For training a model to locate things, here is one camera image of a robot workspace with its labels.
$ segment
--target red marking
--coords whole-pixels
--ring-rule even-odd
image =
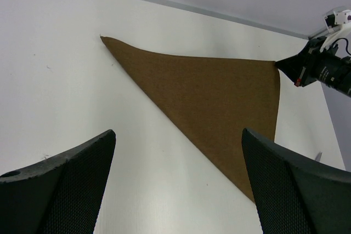
[[[296,86],[296,87],[299,87],[299,86],[300,86],[300,83],[301,83],[301,79],[299,78],[299,79],[297,79],[297,81],[296,81],[296,83],[295,83],[295,86]]]

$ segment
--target white robot part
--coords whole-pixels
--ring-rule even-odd
[[[320,52],[324,49],[329,49],[329,47],[339,38],[346,38],[351,33],[351,10],[344,9],[333,11],[335,20],[333,25],[328,25],[327,16],[325,16],[325,21],[328,28],[327,39],[321,46]]]

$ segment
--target hole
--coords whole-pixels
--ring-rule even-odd
[[[9,178],[10,176],[19,175],[20,173],[20,171],[14,170],[1,175],[0,178]]]

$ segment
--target black mesh panel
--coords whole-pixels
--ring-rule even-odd
[[[114,138],[99,139],[69,160],[38,233],[93,233],[114,151],[102,140]]]
[[[313,233],[288,165],[245,130],[242,149],[263,233]]]

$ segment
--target triangle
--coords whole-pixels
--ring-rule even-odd
[[[254,201],[241,133],[249,127],[274,140],[280,92],[274,62],[165,55],[101,40],[161,111]]]

